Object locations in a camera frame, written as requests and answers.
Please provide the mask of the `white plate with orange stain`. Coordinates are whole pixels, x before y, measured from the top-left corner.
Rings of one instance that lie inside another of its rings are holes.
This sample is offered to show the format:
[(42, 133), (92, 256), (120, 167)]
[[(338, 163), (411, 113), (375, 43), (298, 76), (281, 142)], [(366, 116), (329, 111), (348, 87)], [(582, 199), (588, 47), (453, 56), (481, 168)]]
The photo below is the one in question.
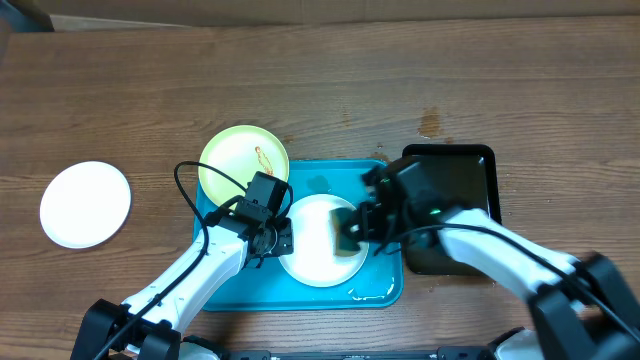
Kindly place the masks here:
[(280, 262), (291, 277), (305, 285), (339, 285), (352, 278), (367, 258), (368, 244), (363, 244), (354, 255), (335, 255), (336, 228), (330, 217), (335, 209), (351, 213), (355, 207), (338, 196), (316, 194), (296, 201), (289, 211), (293, 253), (281, 256)]

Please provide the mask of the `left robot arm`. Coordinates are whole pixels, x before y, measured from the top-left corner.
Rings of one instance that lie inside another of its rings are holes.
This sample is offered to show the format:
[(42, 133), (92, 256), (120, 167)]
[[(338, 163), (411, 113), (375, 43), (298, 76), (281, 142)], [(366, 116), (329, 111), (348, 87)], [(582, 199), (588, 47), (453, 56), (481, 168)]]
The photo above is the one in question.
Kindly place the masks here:
[(255, 259), (293, 252), (291, 220), (211, 215), (190, 248), (140, 292), (116, 305), (101, 299), (85, 314), (73, 359), (107, 359), (129, 350), (140, 359), (214, 359), (203, 346), (181, 348), (183, 333), (227, 280)]

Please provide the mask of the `white plate with red stain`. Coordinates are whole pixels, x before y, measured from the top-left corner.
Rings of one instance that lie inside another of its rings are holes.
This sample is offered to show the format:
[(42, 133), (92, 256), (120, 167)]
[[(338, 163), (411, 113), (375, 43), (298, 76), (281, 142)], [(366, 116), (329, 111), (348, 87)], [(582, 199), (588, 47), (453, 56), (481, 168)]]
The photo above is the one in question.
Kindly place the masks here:
[(85, 249), (115, 235), (131, 205), (131, 188), (119, 169), (105, 162), (86, 161), (66, 168), (49, 183), (39, 218), (54, 243)]

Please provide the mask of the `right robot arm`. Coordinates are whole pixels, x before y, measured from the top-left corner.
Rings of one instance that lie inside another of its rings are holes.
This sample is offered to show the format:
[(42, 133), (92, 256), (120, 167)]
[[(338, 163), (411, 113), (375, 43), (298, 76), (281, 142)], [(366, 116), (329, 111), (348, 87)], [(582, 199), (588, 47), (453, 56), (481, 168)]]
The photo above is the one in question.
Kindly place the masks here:
[(497, 339), (496, 359), (636, 359), (639, 302), (606, 256), (586, 260), (533, 243), (492, 220), (482, 209), (435, 207), (420, 221), (401, 206), (390, 214), (365, 205), (335, 218), (340, 252), (360, 243), (432, 239), (452, 260), (468, 265), (527, 304), (533, 329)]

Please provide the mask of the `green yellow sponge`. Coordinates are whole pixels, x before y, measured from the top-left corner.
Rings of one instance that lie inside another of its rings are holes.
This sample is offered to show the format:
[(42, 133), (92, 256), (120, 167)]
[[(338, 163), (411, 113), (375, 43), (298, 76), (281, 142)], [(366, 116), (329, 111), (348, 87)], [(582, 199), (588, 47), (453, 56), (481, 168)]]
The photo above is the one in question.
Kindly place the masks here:
[(344, 207), (329, 212), (334, 231), (334, 255), (337, 257), (352, 257), (361, 251), (358, 244), (359, 225), (355, 215), (355, 210)]

